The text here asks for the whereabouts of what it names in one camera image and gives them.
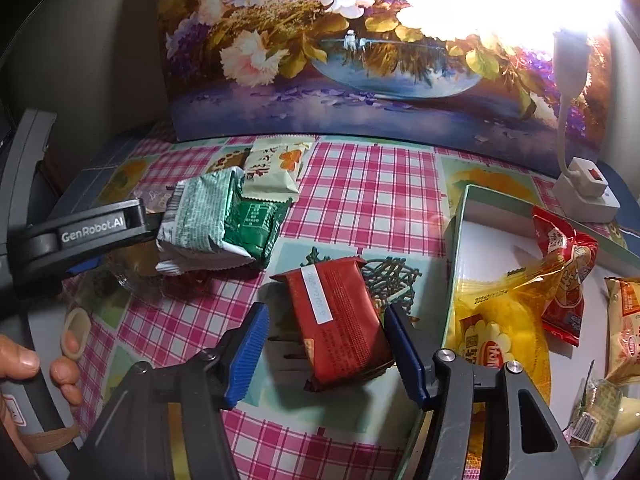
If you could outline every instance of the bright light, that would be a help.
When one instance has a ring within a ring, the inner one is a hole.
[[[407,0],[417,12],[398,20],[420,25],[426,36],[442,40],[464,34],[495,34],[503,46],[553,52],[553,33],[560,28],[596,35],[620,7],[620,0]]]

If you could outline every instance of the orange flower print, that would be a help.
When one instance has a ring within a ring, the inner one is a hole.
[[[283,170],[293,171],[296,169],[296,163],[300,162],[301,150],[291,150],[280,154],[280,167]]]

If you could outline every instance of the orange and cream snack package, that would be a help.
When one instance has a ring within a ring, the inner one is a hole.
[[[254,200],[298,200],[297,180],[315,139],[311,136],[258,138],[244,163],[242,196]]]
[[[609,290],[609,368],[614,384],[640,383],[640,278],[605,278]]]
[[[519,361],[543,399],[551,396],[551,368],[542,313],[556,295],[566,263],[557,253],[537,265],[509,272],[493,283],[458,280],[454,292],[455,324],[447,347],[472,364],[502,367]],[[467,465],[479,464],[484,410],[474,406]]]

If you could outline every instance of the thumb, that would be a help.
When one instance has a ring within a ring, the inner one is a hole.
[[[0,378],[29,379],[40,369],[40,358],[36,352],[0,335]]]

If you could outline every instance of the wall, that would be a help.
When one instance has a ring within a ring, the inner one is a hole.
[[[611,27],[612,102],[600,158],[640,195],[640,52],[623,24]]]
[[[49,149],[67,184],[114,135],[168,113],[156,0],[46,0],[4,71],[15,108],[58,114]]]

